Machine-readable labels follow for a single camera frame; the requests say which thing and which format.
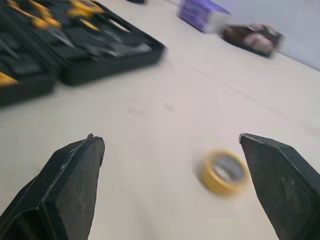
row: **toolbox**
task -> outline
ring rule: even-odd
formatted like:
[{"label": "toolbox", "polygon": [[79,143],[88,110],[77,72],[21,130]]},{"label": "toolbox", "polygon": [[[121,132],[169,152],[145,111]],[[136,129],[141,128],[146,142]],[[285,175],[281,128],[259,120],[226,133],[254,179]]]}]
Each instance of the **toolbox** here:
[{"label": "toolbox", "polygon": [[0,7],[0,106],[52,91],[55,77],[49,65],[55,60],[23,32],[18,32]]},{"label": "toolbox", "polygon": [[[79,85],[155,64],[165,49],[96,1],[3,0],[0,4],[4,18],[12,25],[10,32],[47,70],[43,81],[50,79],[51,84],[59,80]],[[0,91],[8,93],[17,87],[0,86]],[[32,92],[39,89],[30,88]],[[12,99],[15,95],[20,98],[21,93],[16,89],[16,93],[2,97]]]}]

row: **tool case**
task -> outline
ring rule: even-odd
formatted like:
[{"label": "tool case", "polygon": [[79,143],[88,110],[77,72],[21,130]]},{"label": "tool case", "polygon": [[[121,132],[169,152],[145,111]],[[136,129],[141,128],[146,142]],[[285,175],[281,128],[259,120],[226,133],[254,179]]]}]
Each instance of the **tool case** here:
[{"label": "tool case", "polygon": [[0,216],[0,239],[87,240],[104,152],[92,134],[57,150]]},{"label": "tool case", "polygon": [[[15,2],[28,13],[37,14],[37,10],[30,6],[29,0],[16,0]],[[38,51],[40,55],[50,55],[51,59],[54,59],[48,62],[48,67],[54,71],[55,77],[65,84],[78,85],[151,65],[158,62],[164,52],[165,46],[162,43],[134,27],[102,4],[92,1],[104,10],[103,13],[90,19],[92,24],[99,29],[107,29],[121,36],[122,40],[127,42],[133,36],[135,38],[138,36],[138,39],[141,39],[148,48],[143,51],[131,51],[129,54],[126,54],[126,49],[123,53],[123,49],[120,48],[120,54],[103,52],[101,55],[93,55],[87,46],[103,49],[107,46],[108,41],[113,40],[112,36],[107,33],[96,34],[68,16],[68,11],[72,9],[69,0],[36,0],[36,2],[49,9],[53,18],[62,25],[63,33],[73,46],[64,44],[47,31],[36,29],[30,17],[13,9],[8,4],[8,0],[4,0],[7,15],[20,26],[19,31],[22,35],[28,35],[34,43],[38,44],[39,49],[41,48]]]},{"label": "tool case", "polygon": [[7,15],[0,6],[0,77],[13,81],[0,84],[0,106],[9,105],[51,92],[55,75],[50,65],[55,62],[48,52],[41,48]]}]

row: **screwdriver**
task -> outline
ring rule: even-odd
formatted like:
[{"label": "screwdriver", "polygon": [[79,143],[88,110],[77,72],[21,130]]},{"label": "screwdriver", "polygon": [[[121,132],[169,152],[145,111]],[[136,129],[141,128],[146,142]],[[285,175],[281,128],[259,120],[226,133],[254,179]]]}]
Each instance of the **screwdriver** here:
[{"label": "screwdriver", "polygon": [[75,46],[71,43],[68,37],[61,31],[62,24],[57,20],[53,19],[53,16],[51,15],[49,9],[33,0],[29,0],[29,2],[40,12],[42,19],[22,10],[14,0],[8,0],[10,7],[28,17],[31,17],[32,25],[34,27],[40,30],[47,31],[64,44],[75,48]]},{"label": "screwdriver", "polygon": [[88,21],[96,14],[104,13],[105,11],[93,3],[90,0],[69,0],[73,9],[71,9],[67,14],[72,19],[78,21],[84,27],[91,31],[99,32],[100,29],[94,26]]},{"label": "screwdriver", "polygon": [[12,77],[6,75],[3,72],[0,72],[0,87],[5,87],[13,84],[17,84],[18,81],[13,79]]}]

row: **black tool case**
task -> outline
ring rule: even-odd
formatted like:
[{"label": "black tool case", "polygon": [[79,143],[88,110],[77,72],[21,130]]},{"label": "black tool case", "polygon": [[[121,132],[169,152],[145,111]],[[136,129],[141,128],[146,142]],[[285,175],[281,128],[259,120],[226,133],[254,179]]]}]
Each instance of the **black tool case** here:
[{"label": "black tool case", "polygon": [[0,72],[16,80],[15,84],[0,85],[0,106],[46,95],[56,81],[49,67],[55,60],[21,31],[3,6],[0,3],[0,39],[17,57],[0,44]]},{"label": "black tool case", "polygon": [[[29,13],[36,11],[30,7],[28,0],[16,0],[15,2]],[[49,54],[55,59],[54,62],[50,62],[50,67],[56,70],[57,78],[65,84],[78,85],[115,73],[151,65],[158,62],[164,52],[165,46],[162,43],[94,1],[105,12],[93,17],[90,22],[100,29],[112,29],[123,36],[125,35],[127,40],[130,40],[133,34],[142,36],[143,41],[149,46],[149,50],[146,52],[120,56],[106,53],[99,57],[94,56],[83,46],[104,48],[106,42],[110,40],[110,36],[96,34],[71,19],[67,14],[72,8],[68,0],[36,0],[36,2],[50,10],[54,19],[62,24],[63,33],[75,47],[64,44],[46,31],[36,29],[32,25],[30,17],[11,8],[8,2],[6,2],[6,7],[11,18],[21,26],[21,31],[24,31],[35,43],[41,46],[41,53]]]},{"label": "black tool case", "polygon": [[0,240],[87,240],[104,152],[92,134],[57,150],[0,216]]},{"label": "black tool case", "polygon": [[291,146],[241,134],[256,195],[279,240],[320,239],[320,175]]}]

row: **yellow tool handle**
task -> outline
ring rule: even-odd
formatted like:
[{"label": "yellow tool handle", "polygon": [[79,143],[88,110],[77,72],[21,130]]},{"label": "yellow tool handle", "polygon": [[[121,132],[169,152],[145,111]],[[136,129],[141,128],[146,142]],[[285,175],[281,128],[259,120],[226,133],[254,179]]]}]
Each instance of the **yellow tool handle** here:
[{"label": "yellow tool handle", "polygon": [[9,86],[17,83],[18,83],[17,80],[4,74],[3,72],[0,72],[0,87]]},{"label": "yellow tool handle", "polygon": [[33,0],[29,0],[29,1],[41,13],[42,20],[45,21],[49,26],[54,26],[56,28],[62,27],[61,23],[53,18],[52,14],[50,13],[50,10],[47,7]]},{"label": "yellow tool handle", "polygon": [[45,30],[50,26],[55,26],[57,28],[61,28],[61,23],[59,23],[58,21],[56,21],[52,18],[50,11],[45,6],[42,6],[41,4],[39,4],[35,1],[32,1],[32,0],[30,0],[30,2],[41,13],[43,19],[36,17],[34,15],[31,15],[30,13],[22,10],[14,0],[8,0],[8,4],[11,8],[17,10],[18,12],[20,12],[28,17],[31,17],[32,24],[36,28],[41,29],[41,30]]},{"label": "yellow tool handle", "polygon": [[95,14],[104,13],[105,11],[90,0],[70,0],[73,9],[68,12],[70,17],[83,16],[92,18]]}]

